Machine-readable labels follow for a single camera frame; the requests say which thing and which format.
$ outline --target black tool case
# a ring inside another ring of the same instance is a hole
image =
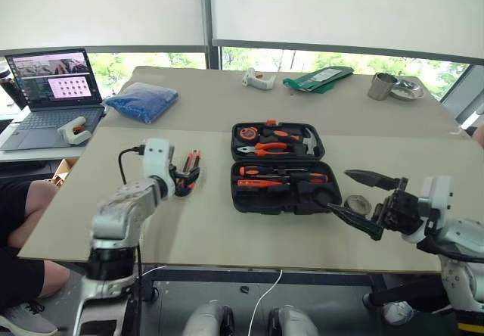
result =
[[[303,139],[309,140],[308,131],[314,136],[312,142],[315,145],[314,154],[307,153],[308,145],[302,142]],[[265,151],[287,152],[287,154],[257,155],[238,150],[242,147],[256,147],[258,143],[265,145],[275,142],[286,143],[288,148],[269,148]],[[341,204],[341,193],[336,177],[331,167],[320,161],[324,156],[323,143],[316,129],[309,124],[277,123],[274,120],[268,120],[266,123],[235,124],[232,128],[231,152],[236,161],[231,168],[232,200],[235,208],[243,213],[278,215],[281,211],[285,211],[306,215],[330,212],[324,206],[327,203]],[[321,178],[309,179],[318,183],[301,177],[310,173],[321,175]],[[260,188],[252,186],[254,182],[247,183],[246,180],[276,181],[282,184]]]

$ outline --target table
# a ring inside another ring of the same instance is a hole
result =
[[[277,119],[311,123],[322,134],[412,138],[469,138],[451,114],[425,89],[419,101],[370,99],[370,75],[351,75],[324,94],[297,92],[282,85],[261,91],[242,86],[242,71],[136,67],[133,82],[170,87],[180,98],[155,123],[147,126],[109,110],[100,126],[229,132],[235,123]],[[423,87],[422,82],[410,78]]]
[[[388,194],[352,181],[343,175],[347,169],[406,176],[410,179],[408,191],[415,194],[424,176],[446,174],[453,177],[451,213],[482,218],[483,154],[474,141],[321,136],[327,151],[323,161],[331,165],[343,198],[363,194],[375,205]],[[120,185],[118,152],[150,137],[167,138],[175,144],[175,164],[182,164],[193,148],[201,150],[203,159],[194,192],[164,203],[145,226],[142,247],[146,263],[356,272],[440,269],[437,257],[416,250],[399,234],[386,232],[382,241],[375,242],[332,214],[264,216],[237,212],[228,185],[233,164],[228,132],[113,127],[100,128],[90,141],[20,256],[86,261],[97,204]],[[134,154],[125,158],[126,177],[139,178],[141,158]]]
[[[20,122],[30,113],[25,107],[12,121]],[[10,124],[0,134],[0,145],[11,136],[18,124]],[[62,158],[79,158],[85,147],[26,149],[22,151],[0,151],[0,162],[20,162],[26,160],[60,160]]]

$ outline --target laptop screen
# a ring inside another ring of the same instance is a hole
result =
[[[30,109],[101,103],[82,48],[5,57]]]

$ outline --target green folder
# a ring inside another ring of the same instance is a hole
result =
[[[308,73],[297,79],[286,78],[282,80],[285,86],[300,90],[301,92],[317,92],[322,94],[334,87],[337,80],[343,79],[353,73],[353,69],[347,66],[329,66],[314,73]]]

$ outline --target blue cloth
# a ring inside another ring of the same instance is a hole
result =
[[[106,105],[131,119],[146,124],[155,121],[178,98],[173,89],[135,82],[118,95],[106,100]]]

